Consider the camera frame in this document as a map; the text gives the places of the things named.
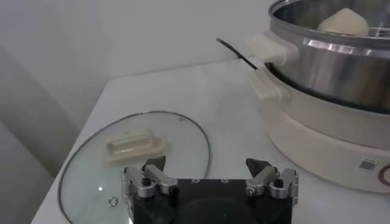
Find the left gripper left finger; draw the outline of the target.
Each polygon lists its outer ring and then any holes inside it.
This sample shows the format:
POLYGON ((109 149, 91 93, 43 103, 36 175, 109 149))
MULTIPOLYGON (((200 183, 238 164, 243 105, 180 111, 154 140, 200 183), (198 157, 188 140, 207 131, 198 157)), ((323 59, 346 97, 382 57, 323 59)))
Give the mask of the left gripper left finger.
POLYGON ((179 182, 163 172, 165 163, 166 157, 160 156, 148 159, 141 169, 125 167, 121 174, 122 194, 151 198, 159 191, 171 195, 179 182))

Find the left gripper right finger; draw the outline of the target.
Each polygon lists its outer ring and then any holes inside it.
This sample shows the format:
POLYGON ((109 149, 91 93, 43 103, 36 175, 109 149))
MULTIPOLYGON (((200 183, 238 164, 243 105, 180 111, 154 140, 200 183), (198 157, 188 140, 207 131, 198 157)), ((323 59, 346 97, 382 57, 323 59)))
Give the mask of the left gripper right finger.
POLYGON ((267 161, 253 158, 246 159, 246 166, 252 176, 246 180, 246 194, 248 197, 264 195, 266 191, 272 198, 292 199, 292 205, 298 204, 299 174, 294 169, 284 169, 279 172, 267 161))

